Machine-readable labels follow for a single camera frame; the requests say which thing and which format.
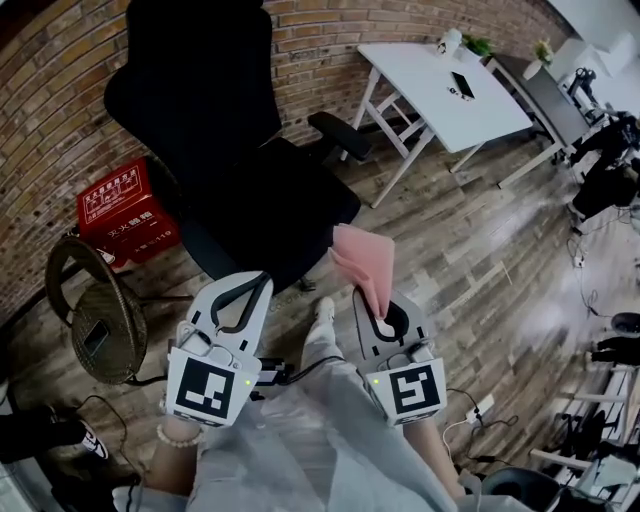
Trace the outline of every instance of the pink cloth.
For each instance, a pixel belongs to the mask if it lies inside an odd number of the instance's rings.
[[[364,291],[376,318],[389,311],[395,243],[391,238],[340,224],[333,228],[329,256],[337,270]]]

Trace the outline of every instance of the person's wrist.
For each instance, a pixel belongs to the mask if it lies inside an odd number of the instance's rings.
[[[191,441],[196,438],[201,431],[199,423],[184,421],[175,416],[167,416],[162,424],[164,434],[176,442]]]

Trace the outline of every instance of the potted plant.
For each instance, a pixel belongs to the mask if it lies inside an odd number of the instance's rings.
[[[533,53],[536,56],[536,60],[531,62],[522,73],[522,77],[525,80],[533,78],[542,69],[542,66],[548,66],[553,61],[553,50],[549,41],[538,41],[533,45]]]
[[[479,62],[482,57],[491,53],[491,43],[484,37],[475,38],[465,34],[462,38],[464,46],[460,49],[459,59],[462,62]]]

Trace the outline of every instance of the bracelet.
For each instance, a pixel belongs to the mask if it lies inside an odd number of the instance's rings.
[[[196,437],[189,441],[174,441],[173,439],[169,439],[167,434],[164,433],[164,430],[162,430],[162,425],[160,424],[156,427],[156,432],[158,433],[158,439],[160,439],[160,441],[164,444],[168,444],[169,446],[173,446],[174,448],[190,448],[191,446],[198,446],[205,438],[205,433],[202,429],[200,429],[200,433]]]

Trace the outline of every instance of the white desk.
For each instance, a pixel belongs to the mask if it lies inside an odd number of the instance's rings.
[[[372,68],[353,127],[358,128],[365,111],[368,112],[404,157],[404,162],[372,208],[380,204],[434,136],[447,151],[455,153],[531,126],[516,101],[480,63],[443,59],[436,54],[433,45],[416,43],[365,44],[358,46],[358,51],[371,62]],[[451,87],[457,89],[452,71],[467,79],[474,100],[465,101],[449,91]],[[375,106],[371,96],[381,76],[391,83],[395,92]],[[401,97],[409,102],[420,119],[414,123],[409,121],[396,105]],[[396,134],[383,117],[389,107],[407,123],[407,128],[400,134]],[[419,130],[422,130],[420,139],[409,150],[404,142]]]

